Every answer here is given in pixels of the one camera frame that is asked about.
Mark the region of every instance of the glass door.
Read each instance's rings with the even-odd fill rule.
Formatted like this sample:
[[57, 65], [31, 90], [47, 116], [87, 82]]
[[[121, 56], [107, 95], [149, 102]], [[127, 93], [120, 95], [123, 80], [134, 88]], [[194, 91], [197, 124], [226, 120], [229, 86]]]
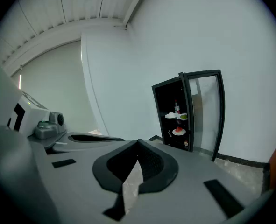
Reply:
[[185, 87], [190, 151], [214, 161], [222, 139], [225, 94], [220, 70], [179, 74]]

